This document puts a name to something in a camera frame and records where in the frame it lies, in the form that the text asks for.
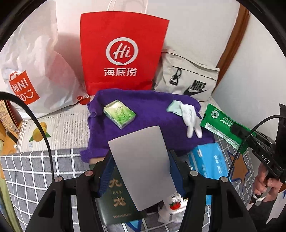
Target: nike logo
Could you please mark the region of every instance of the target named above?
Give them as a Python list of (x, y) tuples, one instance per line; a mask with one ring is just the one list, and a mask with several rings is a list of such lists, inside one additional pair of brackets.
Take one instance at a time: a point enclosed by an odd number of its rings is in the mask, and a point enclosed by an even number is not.
[(198, 93), (205, 92), (206, 90), (203, 90), (205, 86), (206, 83), (194, 80), (193, 84), (184, 92), (184, 95), (192, 96)]
[(205, 92), (205, 91), (206, 91), (206, 90), (190, 92), (190, 89), (188, 88), (188, 89), (184, 92), (184, 95), (192, 96), (192, 95), (195, 95), (195, 94), (198, 94), (198, 93), (202, 93), (202, 92)]

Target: human hand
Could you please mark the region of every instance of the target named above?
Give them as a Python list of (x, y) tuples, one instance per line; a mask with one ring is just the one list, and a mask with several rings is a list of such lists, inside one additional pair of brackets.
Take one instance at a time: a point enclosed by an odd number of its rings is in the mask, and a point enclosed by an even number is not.
[(282, 186), (280, 180), (277, 180), (275, 178), (270, 178), (266, 180), (266, 175), (267, 175), (266, 173), (267, 173), (267, 168), (261, 163), (258, 168), (258, 175), (254, 179), (253, 183), (253, 192), (256, 195), (261, 195), (261, 193), (266, 192), (267, 189), (266, 185), (268, 187), (272, 187), (272, 189), (269, 191), (269, 193), (263, 200), (264, 202), (275, 200)]

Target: blue tissue box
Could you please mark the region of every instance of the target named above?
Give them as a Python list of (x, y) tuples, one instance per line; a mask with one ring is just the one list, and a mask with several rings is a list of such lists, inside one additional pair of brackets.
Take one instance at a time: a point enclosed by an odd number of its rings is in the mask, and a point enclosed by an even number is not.
[[(193, 170), (207, 178), (218, 180), (228, 174), (225, 158), (218, 143), (198, 145), (188, 153), (188, 157)], [(211, 205), (210, 195), (206, 196), (206, 204)]]

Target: white plastic bag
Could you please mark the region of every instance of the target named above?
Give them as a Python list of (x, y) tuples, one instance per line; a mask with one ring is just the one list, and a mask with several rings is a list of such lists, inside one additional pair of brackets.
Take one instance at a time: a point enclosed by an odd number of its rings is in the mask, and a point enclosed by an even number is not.
[[(0, 52), (7, 92), (21, 98), (37, 118), (76, 104), (87, 96), (72, 68), (54, 51), (56, 2), (46, 1), (15, 30)], [(29, 116), (15, 106), (23, 119)]]
[(214, 90), (219, 68), (201, 64), (190, 55), (162, 50), (162, 63), (156, 72), (155, 90), (188, 95), (206, 101)]

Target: nike swoosh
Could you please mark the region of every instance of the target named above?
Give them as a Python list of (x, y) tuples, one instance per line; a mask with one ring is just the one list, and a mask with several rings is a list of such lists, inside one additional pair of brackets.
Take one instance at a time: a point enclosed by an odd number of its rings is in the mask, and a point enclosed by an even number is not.
[(198, 94), (198, 93), (202, 93), (202, 92), (205, 92), (207, 90), (203, 90), (203, 91), (196, 91), (196, 92), (189, 92), (189, 88), (187, 88), (187, 90), (184, 92), (184, 95), (188, 95), (188, 96), (192, 96), (192, 95), (195, 95), (195, 94)]

